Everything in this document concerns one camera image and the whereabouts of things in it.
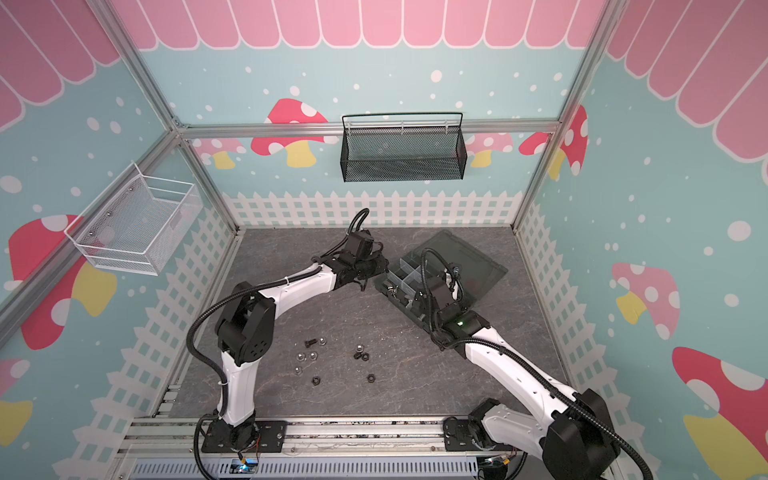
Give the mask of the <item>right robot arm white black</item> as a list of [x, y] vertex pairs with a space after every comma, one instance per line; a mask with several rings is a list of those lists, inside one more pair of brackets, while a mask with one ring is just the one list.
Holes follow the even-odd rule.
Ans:
[[490, 374], [530, 413], [518, 421], [502, 405], [481, 411], [480, 429], [492, 442], [537, 456], [555, 479], [599, 479], [622, 454], [642, 478], [652, 478], [647, 462], [617, 433], [598, 393], [577, 392], [531, 363], [484, 317], [463, 307], [462, 294], [460, 281], [445, 271], [423, 275], [417, 298], [436, 344]]

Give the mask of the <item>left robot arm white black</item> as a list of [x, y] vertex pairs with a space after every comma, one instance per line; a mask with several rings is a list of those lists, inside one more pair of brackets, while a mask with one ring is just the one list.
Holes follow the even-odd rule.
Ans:
[[[311, 265], [281, 279], [252, 285], [242, 282], [233, 292], [195, 319], [185, 339], [191, 356], [211, 368], [218, 377], [220, 398], [210, 420], [210, 441], [233, 452], [255, 447], [260, 431], [255, 419], [254, 391], [259, 363], [274, 339], [275, 321], [288, 310], [348, 284], [365, 289], [367, 281], [385, 272], [388, 261], [383, 245], [374, 240], [363, 223], [370, 210], [359, 210], [344, 238], [328, 251], [312, 258]], [[214, 313], [216, 361], [195, 346], [197, 331]]]

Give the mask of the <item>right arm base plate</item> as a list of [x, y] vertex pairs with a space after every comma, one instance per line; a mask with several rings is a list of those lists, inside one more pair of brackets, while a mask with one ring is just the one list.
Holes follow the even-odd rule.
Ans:
[[469, 418], [446, 417], [443, 420], [444, 448], [449, 452], [493, 451], [496, 443], [482, 429], [482, 425]]

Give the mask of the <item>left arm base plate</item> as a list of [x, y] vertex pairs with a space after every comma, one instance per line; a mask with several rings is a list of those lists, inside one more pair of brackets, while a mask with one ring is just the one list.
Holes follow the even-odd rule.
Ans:
[[232, 427], [215, 420], [203, 435], [203, 453], [280, 453], [286, 439], [286, 421], [247, 420]]

